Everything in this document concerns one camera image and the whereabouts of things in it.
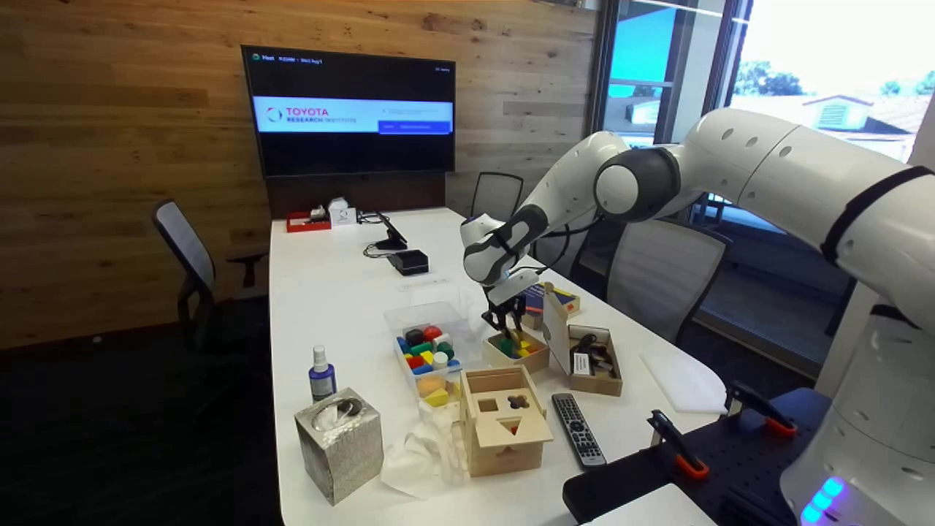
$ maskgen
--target sky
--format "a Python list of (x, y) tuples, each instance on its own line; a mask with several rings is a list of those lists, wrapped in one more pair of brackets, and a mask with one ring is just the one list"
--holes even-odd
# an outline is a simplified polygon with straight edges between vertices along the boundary
[(741, 57), (768, 57), (813, 94), (877, 94), (935, 70), (933, 0), (754, 0)]

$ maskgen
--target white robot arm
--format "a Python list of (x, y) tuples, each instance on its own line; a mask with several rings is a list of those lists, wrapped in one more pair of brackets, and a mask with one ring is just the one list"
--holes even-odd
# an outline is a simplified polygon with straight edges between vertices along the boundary
[(854, 497), (836, 510), (841, 523), (935, 518), (928, 168), (731, 107), (708, 113), (677, 146), (629, 148), (600, 132), (573, 146), (509, 221), (464, 225), (464, 272), (497, 306), (534, 282), (534, 272), (516, 260), (569, 212), (600, 208), (621, 218), (649, 218), (681, 209), (702, 192), (718, 192), (766, 217), (887, 303), (880, 309), (886, 316), (870, 319), (864, 350), (813, 447), (782, 474), (788, 506), (810, 523), (813, 494), (826, 475), (838, 475)]

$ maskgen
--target wood paneling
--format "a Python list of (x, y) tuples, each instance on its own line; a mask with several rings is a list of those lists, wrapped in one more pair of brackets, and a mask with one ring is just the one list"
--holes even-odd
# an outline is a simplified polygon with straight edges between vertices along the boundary
[(464, 209), (474, 171), (537, 180), (581, 138), (594, 27), (543, 0), (3, 0), (0, 348), (170, 320), (170, 195), (237, 290), (226, 253), (269, 230), (240, 44), (456, 62)]

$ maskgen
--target hand sanitizer bottle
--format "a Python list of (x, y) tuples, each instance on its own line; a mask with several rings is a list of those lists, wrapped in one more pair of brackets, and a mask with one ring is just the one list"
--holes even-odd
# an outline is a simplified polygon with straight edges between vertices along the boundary
[(309, 369), (309, 382), (313, 382), (313, 399), (329, 396), (337, 390), (337, 374), (332, 374), (332, 366), (326, 361), (322, 344), (316, 344), (316, 361)]

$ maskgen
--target white table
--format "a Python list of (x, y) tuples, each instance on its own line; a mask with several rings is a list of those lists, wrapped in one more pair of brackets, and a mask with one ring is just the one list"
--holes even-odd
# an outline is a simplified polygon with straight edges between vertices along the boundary
[[(461, 272), (461, 217), (433, 208), (388, 212), (388, 218), (402, 236), (408, 236), (408, 244), (429, 253), (429, 274), (401, 276), (388, 260), (361, 256), (369, 243), (385, 238), (383, 225), (287, 233), (282, 221), (272, 221), (269, 320), (282, 523), (573, 523), (560, 503), (560, 484), (581, 469), (548, 405), (548, 393), (563, 390), (563, 382), (554, 374), (534, 374), (537, 393), (548, 408), (548, 427), (554, 436), (543, 447), (543, 463), (534, 469), (471, 480), (467, 484), (429, 500), (402, 497), (375, 480), (338, 506), (329, 506), (304, 474), (293, 414), (309, 405), (306, 369), (313, 366), (316, 342), (326, 348), (338, 389), (351, 386), (377, 405), (388, 452), (415, 424), (417, 404), (402, 369), (395, 361), (396, 357), (385, 309), (449, 301), (467, 316), (471, 332), (480, 338), (488, 332), (480, 319), (484, 309), (483, 290)], [(576, 393), (610, 462), (649, 447), (651, 430), (645, 418), (651, 408), (662, 408), (684, 433), (713, 421), (713, 414), (687, 414), (671, 408), (670, 396), (643, 366), (640, 352), (667, 350), (671, 348), (670, 342), (573, 287), (560, 274), (547, 272), (543, 276), (581, 295), (581, 312), (573, 320), (610, 326), (621, 348), (621, 396)]]

